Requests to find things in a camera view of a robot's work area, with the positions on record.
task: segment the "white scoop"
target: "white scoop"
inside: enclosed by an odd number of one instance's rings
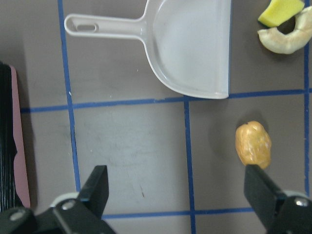
[[[147,0],[138,19],[70,14],[72,36],[138,39],[158,79],[192,97],[229,96],[231,0]]]

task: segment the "yellow block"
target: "yellow block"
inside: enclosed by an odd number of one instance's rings
[[[277,27],[299,13],[304,7],[301,0],[272,0],[258,21],[268,27]]]

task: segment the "screw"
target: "screw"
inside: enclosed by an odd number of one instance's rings
[[[11,220],[11,221],[16,221],[16,220],[22,218],[22,217],[24,216],[25,213],[26,213],[25,210],[17,210],[17,211],[14,212],[13,214],[11,214],[10,220]]]
[[[69,200],[62,205],[63,210],[69,210],[73,208],[75,205],[75,200]]]
[[[309,204],[309,201],[306,198],[303,197],[296,197],[294,202],[297,206],[307,207]]]

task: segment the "crumpled orange object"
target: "crumpled orange object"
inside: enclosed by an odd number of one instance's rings
[[[257,164],[266,168],[271,162],[271,146],[269,134],[257,121],[250,121],[236,130],[235,147],[244,165]]]

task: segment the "white handle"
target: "white handle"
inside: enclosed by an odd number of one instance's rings
[[[64,21],[68,34],[77,37],[101,37],[143,40],[144,18],[122,19],[69,14]]]

